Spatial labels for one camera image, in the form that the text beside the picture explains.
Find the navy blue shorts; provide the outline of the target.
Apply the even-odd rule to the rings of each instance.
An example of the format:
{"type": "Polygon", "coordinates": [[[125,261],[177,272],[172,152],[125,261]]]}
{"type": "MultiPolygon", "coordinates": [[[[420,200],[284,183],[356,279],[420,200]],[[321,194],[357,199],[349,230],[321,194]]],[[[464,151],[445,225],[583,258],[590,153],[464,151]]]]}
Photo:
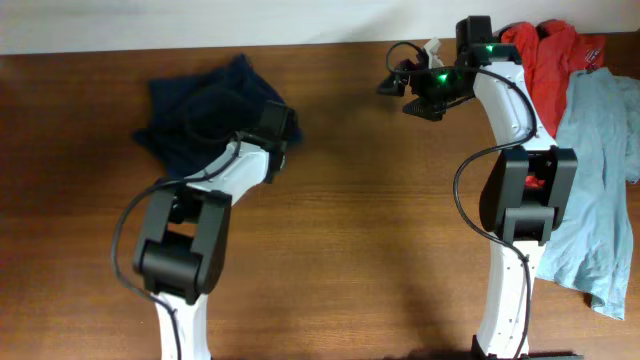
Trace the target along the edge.
{"type": "Polygon", "coordinates": [[[213,162],[237,131],[255,129],[267,102],[284,102],[244,54],[207,73],[152,79],[148,88],[151,119],[132,137],[180,178],[213,162]]]}

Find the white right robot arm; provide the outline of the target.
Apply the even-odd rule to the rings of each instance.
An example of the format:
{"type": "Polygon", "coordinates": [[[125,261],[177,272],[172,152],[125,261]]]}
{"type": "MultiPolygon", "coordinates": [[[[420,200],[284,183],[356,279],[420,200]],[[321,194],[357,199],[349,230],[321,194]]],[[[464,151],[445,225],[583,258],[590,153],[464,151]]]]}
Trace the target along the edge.
{"type": "Polygon", "coordinates": [[[411,43],[413,60],[385,62],[388,77],[380,95],[414,96],[402,111],[429,121],[477,99],[488,117],[495,145],[464,160],[452,184],[455,206],[462,172],[473,161],[494,153],[497,160],[481,192],[480,221],[463,221],[490,242],[486,307],[472,338],[472,359],[531,359],[528,334],[532,295],[539,264],[553,231],[565,214],[578,160],[547,132],[525,84],[517,47],[494,35],[488,16],[469,16],[456,25],[456,60],[446,66],[431,39],[411,43]]]}

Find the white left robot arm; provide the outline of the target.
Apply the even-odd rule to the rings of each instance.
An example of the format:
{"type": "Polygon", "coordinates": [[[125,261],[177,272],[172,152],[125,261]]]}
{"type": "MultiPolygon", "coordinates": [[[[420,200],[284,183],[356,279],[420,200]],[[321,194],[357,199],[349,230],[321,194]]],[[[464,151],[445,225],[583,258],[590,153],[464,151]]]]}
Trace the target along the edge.
{"type": "Polygon", "coordinates": [[[159,181],[133,252],[142,293],[156,307],[164,359],[208,359],[208,296],[221,276],[233,205],[272,182],[285,162],[297,117],[265,104],[256,127],[232,134],[224,151],[186,178],[159,181]]]}

